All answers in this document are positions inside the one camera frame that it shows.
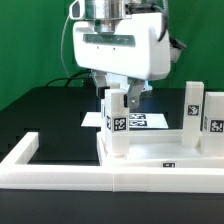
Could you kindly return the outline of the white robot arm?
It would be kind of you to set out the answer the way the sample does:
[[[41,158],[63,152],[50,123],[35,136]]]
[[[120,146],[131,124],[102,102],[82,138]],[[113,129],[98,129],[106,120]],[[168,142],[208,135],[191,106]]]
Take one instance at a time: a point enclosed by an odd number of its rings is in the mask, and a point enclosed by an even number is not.
[[[125,76],[124,105],[136,108],[147,81],[167,77],[186,45],[169,34],[168,1],[75,0],[69,8],[77,64],[92,71],[97,95],[107,74]]]

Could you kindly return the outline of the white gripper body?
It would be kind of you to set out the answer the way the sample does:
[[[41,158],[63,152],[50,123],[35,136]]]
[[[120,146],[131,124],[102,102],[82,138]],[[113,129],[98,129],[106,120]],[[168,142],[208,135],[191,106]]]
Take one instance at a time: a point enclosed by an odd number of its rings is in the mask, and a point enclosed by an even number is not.
[[[119,21],[114,34],[97,34],[94,23],[73,26],[74,55],[80,67],[140,80],[164,79],[171,68],[169,35],[161,13],[133,14]]]

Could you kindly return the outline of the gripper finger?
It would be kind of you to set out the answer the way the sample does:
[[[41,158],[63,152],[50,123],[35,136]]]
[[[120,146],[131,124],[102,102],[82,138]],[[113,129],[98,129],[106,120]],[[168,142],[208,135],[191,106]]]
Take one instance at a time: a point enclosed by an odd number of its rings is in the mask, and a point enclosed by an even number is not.
[[[124,95],[124,106],[126,108],[135,109],[139,106],[140,95],[145,85],[145,82],[143,80],[129,78],[128,84],[128,91]]]
[[[106,73],[101,71],[93,71],[92,78],[96,86],[96,95],[98,98],[105,97],[105,90],[109,89],[106,80]]]

